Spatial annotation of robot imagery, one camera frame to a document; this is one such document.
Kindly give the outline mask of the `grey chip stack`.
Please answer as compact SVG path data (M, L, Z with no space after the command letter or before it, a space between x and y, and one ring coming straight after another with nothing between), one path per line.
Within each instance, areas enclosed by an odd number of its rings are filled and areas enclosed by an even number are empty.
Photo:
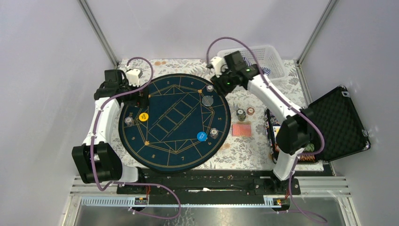
M126 117L125 119L124 119L124 123L125 123L125 126L127 126L127 127L131 127L131 126L133 126L134 125L134 119L132 118L132 117Z
M211 92L214 91L214 86L213 85L207 85L206 86L206 90L207 90L207 92L211 93Z
M216 128L211 128L209 131L209 136L213 139L216 139L218 137L218 129Z

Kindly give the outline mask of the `red 5 chip stack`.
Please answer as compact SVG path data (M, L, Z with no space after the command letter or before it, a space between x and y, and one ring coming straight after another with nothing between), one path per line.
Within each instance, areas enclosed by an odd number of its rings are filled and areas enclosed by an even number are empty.
M254 108L249 107L249 108L247 109L247 115L253 115L254 113L255 113Z

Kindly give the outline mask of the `green blue 50 chip stack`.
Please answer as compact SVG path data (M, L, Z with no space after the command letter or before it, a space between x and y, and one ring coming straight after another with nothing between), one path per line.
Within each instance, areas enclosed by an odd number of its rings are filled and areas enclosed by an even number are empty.
M246 112L243 109L238 109L236 115L239 121L244 121L246 119Z

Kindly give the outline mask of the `clear dealer button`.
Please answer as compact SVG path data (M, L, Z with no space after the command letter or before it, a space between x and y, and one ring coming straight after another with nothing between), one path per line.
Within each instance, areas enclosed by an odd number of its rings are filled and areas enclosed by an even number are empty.
M204 106L211 106L214 103L214 99L212 96L203 96L201 99L201 103Z

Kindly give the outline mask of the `yellow big blind button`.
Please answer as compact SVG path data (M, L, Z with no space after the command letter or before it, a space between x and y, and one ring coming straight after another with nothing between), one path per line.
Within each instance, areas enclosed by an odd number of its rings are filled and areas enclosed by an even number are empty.
M139 119L139 121L141 121L141 122L148 121L149 115L148 115L148 113L146 113L146 112L140 113L139 116L138 116L138 119Z

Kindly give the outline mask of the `blue small blind button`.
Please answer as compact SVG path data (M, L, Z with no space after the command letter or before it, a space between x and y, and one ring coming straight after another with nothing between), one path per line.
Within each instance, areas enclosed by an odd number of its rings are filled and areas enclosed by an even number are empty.
M199 132L199 133L197 134L197 139L198 139L200 142L206 141L206 140L207 140L207 133L204 132L204 131Z

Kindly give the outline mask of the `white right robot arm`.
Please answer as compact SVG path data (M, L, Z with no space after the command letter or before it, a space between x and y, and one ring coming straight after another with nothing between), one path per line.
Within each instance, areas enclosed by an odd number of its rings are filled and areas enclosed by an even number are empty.
M211 81L214 89L226 96L236 86L242 86L260 99L276 117L280 124L276 141L280 148L278 160L273 168L275 178L270 180L270 188L276 194L288 189L287 179L291 178L299 155L310 140L318 135L321 144L324 138L320 129L313 123L313 112L301 109L282 94L264 75L257 65L247 65L239 51L224 57L214 57L207 61L207 67L214 69Z

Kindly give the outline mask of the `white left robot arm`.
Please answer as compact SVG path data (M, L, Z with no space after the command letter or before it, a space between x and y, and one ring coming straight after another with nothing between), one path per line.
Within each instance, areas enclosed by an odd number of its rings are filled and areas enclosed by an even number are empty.
M137 167L121 162L111 146L114 120L121 106L148 106L148 88L140 85L140 69L111 69L104 72L105 80L94 93L95 112L83 143L72 149L72 158L85 184L108 181L128 182L128 188L139 194L146 181Z

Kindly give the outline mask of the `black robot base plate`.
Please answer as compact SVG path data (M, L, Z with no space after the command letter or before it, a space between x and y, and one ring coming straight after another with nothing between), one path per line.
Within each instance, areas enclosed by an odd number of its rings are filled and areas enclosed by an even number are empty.
M284 198L287 182L273 182L269 170L202 170L192 169L177 174L161 174L150 169L140 171L139 183L151 183L149 191L143 185L117 186L117 194L143 195L149 203L176 204L174 196L162 188L166 186L181 204L263 204L263 197Z

